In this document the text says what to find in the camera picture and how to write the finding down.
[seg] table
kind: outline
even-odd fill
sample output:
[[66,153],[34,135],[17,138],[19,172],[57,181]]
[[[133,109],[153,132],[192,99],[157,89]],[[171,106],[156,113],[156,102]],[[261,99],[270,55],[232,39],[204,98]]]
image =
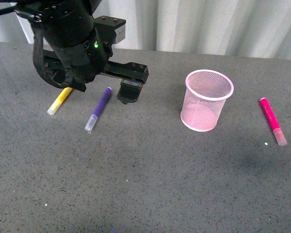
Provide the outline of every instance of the table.
[[[111,60],[148,65],[136,103],[123,105],[120,81],[99,75],[48,116],[61,90],[36,73],[32,45],[0,43],[0,232],[291,232],[291,61],[141,50]],[[180,120],[197,69],[235,86],[206,133]],[[107,86],[113,96],[89,134]]]

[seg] pink mesh pencil cup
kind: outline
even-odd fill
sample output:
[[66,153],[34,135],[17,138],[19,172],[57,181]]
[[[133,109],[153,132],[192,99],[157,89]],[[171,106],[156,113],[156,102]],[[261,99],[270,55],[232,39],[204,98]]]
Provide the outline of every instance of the pink mesh pencil cup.
[[200,69],[185,79],[186,92],[181,111],[182,122],[191,130],[212,130],[227,98],[234,91],[231,80],[213,70]]

